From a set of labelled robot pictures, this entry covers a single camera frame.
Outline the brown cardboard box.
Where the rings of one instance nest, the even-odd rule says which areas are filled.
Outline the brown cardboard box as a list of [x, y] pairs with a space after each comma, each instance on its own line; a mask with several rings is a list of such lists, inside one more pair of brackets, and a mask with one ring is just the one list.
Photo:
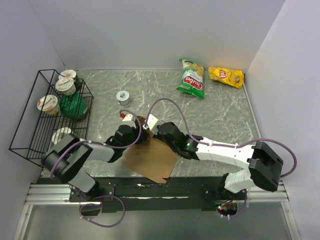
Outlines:
[[122, 164], [157, 184], [165, 184], [180, 156], [165, 143], [153, 138], [150, 130], [145, 132], [148, 133], [147, 141], [131, 146], [126, 151]]

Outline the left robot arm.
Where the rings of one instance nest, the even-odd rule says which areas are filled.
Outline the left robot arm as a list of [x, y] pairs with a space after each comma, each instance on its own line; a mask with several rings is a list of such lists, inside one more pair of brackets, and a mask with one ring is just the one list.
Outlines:
[[146, 130], [122, 124], [106, 142], [89, 142], [73, 133], [64, 136], [48, 150], [41, 164], [63, 184], [70, 184], [81, 190], [87, 201], [94, 201], [99, 195], [99, 184], [84, 170], [87, 160], [113, 163], [120, 159], [123, 152], [133, 146], [145, 143], [149, 138]]

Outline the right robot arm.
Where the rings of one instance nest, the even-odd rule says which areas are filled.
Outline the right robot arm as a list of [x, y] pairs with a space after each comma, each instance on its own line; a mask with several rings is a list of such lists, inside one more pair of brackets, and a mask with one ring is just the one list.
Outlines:
[[227, 173], [218, 187], [223, 199], [230, 199], [244, 189], [258, 187], [268, 192], [278, 189], [283, 160], [263, 141], [240, 147], [224, 144], [202, 136], [190, 137], [173, 122], [158, 120], [151, 124], [151, 132], [184, 159], [212, 160], [239, 167], [236, 173]]

